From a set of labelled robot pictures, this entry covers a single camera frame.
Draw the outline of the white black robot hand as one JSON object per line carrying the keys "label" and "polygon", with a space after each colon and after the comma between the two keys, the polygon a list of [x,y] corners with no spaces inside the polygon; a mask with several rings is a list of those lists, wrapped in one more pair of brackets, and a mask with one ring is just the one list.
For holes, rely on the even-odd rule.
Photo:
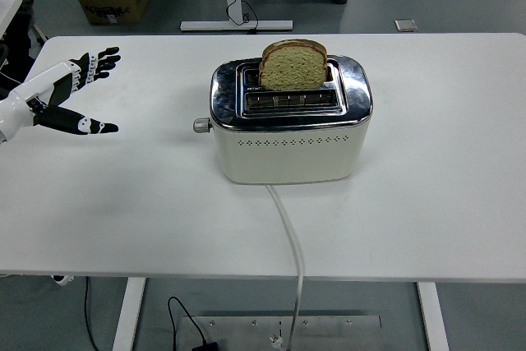
{"label": "white black robot hand", "polygon": [[121,59],[118,52],[118,47],[110,47],[59,62],[11,90],[1,100],[1,142],[11,140],[23,127],[36,125],[74,135],[117,132],[117,125],[95,120],[61,104],[86,85],[109,77],[109,71]]}

